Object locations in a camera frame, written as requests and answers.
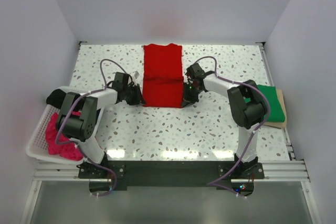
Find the red t-shirt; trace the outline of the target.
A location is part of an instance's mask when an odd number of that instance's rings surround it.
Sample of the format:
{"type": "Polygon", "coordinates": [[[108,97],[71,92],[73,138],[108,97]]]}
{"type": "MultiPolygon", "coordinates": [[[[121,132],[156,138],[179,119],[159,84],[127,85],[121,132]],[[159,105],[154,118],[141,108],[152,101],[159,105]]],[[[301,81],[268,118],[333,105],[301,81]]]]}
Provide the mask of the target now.
{"type": "Polygon", "coordinates": [[[144,49],[143,98],[147,107],[180,108],[183,99],[182,46],[149,44],[144,49]]]}

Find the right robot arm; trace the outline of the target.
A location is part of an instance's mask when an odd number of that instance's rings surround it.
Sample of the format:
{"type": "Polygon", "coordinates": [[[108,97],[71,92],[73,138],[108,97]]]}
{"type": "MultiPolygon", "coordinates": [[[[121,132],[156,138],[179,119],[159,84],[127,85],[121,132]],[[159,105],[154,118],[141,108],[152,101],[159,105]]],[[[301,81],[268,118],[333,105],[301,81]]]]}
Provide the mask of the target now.
{"type": "Polygon", "coordinates": [[[257,159],[258,130],[269,117],[270,105],[254,81],[232,81],[210,71],[201,75],[187,74],[183,83],[181,107],[190,106],[199,101],[201,92],[215,92],[229,100],[232,118],[237,124],[238,148],[234,173],[239,178],[246,178],[253,171],[251,162],[257,159]]]}

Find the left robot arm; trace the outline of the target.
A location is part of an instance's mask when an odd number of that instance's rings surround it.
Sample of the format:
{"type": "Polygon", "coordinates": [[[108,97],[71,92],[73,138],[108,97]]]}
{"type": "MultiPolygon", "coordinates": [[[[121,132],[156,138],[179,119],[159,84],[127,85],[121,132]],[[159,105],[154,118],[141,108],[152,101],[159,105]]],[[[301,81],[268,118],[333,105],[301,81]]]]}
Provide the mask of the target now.
{"type": "Polygon", "coordinates": [[[97,178],[108,174],[109,165],[103,162],[104,150],[95,135],[106,107],[125,101],[128,105],[145,104],[139,84],[117,85],[116,88],[103,88],[83,91],[62,86],[65,98],[60,108],[56,129],[57,145],[75,144],[84,159],[92,162],[90,171],[97,178]]]}

